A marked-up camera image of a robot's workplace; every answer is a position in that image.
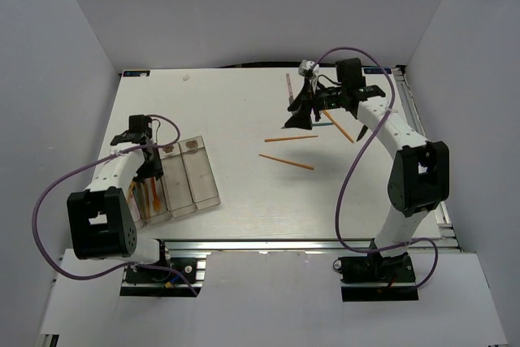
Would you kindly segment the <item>small orange plastic fork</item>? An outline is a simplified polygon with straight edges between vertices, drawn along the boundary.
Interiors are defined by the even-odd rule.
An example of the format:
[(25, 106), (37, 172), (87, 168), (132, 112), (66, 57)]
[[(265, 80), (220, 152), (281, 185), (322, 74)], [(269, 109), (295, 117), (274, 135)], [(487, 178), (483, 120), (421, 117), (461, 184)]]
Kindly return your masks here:
[(150, 180), (150, 187), (151, 187), (152, 195), (153, 195), (153, 208), (154, 208), (154, 211), (158, 213), (161, 210), (161, 201), (158, 196), (155, 178), (152, 178)]

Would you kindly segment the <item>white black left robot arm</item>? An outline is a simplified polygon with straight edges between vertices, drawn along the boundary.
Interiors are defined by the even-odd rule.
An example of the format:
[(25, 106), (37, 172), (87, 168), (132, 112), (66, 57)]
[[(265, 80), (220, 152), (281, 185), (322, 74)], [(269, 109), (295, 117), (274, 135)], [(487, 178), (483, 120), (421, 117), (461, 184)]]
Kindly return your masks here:
[(171, 274), (171, 260), (161, 254), (160, 241), (140, 239), (127, 196), (132, 183), (163, 176), (159, 152), (152, 140), (152, 118), (132, 115), (128, 130), (110, 142), (113, 158), (87, 188), (71, 193), (67, 213), (75, 255), (82, 260), (119, 259), (144, 264), (152, 280)]

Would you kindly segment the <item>orange plastic spoon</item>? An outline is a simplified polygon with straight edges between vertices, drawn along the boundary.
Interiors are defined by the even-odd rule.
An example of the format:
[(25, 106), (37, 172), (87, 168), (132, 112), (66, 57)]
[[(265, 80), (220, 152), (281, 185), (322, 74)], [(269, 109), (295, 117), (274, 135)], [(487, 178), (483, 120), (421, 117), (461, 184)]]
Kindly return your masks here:
[(127, 196), (126, 196), (126, 201), (127, 203), (130, 201), (130, 199), (132, 198), (133, 196), (133, 190), (135, 188), (135, 182), (132, 181), (132, 183), (130, 184), (129, 188), (128, 188), (128, 191), (127, 191)]

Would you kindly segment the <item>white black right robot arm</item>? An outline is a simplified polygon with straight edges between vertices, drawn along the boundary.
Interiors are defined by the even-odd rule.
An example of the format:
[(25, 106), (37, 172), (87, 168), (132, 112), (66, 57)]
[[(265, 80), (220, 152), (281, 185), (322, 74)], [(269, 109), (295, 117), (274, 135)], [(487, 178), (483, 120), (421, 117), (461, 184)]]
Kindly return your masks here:
[(393, 159), (388, 179), (388, 216), (372, 241), (366, 261), (368, 274), (387, 280), (397, 269), (394, 258), (402, 256), (418, 225), (449, 195), (449, 148), (415, 132), (392, 108), (393, 95), (378, 85), (368, 85), (358, 58), (336, 62), (337, 84), (324, 87), (319, 66), (301, 62), (301, 92), (288, 107), (286, 128), (310, 130), (322, 111), (345, 109), (370, 130)]

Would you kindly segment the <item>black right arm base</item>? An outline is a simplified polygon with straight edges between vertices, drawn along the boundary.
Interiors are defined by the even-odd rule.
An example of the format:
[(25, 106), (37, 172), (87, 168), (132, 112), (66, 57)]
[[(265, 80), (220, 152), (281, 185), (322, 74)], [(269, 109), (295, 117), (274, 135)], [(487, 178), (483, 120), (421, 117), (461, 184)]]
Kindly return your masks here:
[(332, 264), (340, 275), (342, 302), (417, 301), (411, 258), (379, 254), (341, 257)]

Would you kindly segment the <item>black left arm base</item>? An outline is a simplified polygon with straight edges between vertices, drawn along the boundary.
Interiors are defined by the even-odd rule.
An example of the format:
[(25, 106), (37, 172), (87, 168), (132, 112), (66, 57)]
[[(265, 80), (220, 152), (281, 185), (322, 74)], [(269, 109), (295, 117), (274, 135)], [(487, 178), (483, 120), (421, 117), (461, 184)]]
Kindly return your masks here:
[(121, 297), (196, 297), (202, 289), (206, 258), (189, 251), (173, 250), (160, 242), (160, 259), (149, 267), (126, 267), (119, 290)]

